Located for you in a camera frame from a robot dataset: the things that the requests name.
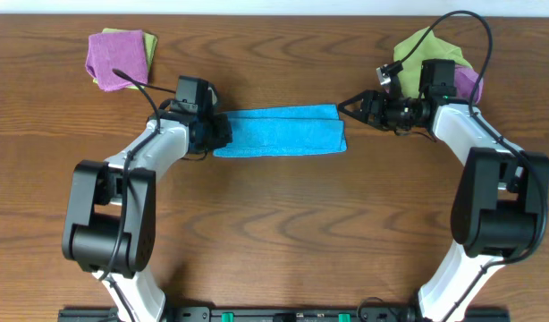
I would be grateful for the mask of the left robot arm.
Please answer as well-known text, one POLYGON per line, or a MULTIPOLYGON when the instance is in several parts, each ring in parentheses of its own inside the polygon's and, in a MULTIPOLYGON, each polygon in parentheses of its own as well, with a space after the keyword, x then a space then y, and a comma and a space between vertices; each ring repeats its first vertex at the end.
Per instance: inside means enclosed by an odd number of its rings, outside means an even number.
POLYGON ((148 265, 157 182, 176 162, 203 160, 232 142, 211 82, 181 76, 172 94, 152 106, 145 130, 126 148, 73 171, 62 253, 107 289, 116 321, 159 321, 165 312, 165 293, 148 265))

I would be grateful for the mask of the blue microfiber cloth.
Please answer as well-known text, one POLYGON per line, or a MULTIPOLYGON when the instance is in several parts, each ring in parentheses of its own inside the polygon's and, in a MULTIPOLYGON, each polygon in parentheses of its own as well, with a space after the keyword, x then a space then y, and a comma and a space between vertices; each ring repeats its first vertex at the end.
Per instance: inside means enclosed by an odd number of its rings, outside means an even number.
POLYGON ((300 157, 347 150, 344 122, 333 104, 279 106, 226 114, 232 142, 216 157, 300 157))

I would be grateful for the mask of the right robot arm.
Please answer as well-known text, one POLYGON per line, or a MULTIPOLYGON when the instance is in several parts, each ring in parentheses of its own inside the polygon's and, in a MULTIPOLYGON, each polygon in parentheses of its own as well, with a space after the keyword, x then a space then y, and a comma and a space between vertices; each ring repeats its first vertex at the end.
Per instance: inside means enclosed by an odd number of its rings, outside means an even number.
POLYGON ((392 313, 398 321, 462 321, 488 279, 531 256, 543 240, 549 158, 510 143, 458 96, 453 60, 424 61, 415 98, 402 95, 401 70, 398 62, 377 68, 383 90, 365 90, 338 110, 397 135, 423 128, 462 163, 451 212, 452 245, 415 301, 392 313))

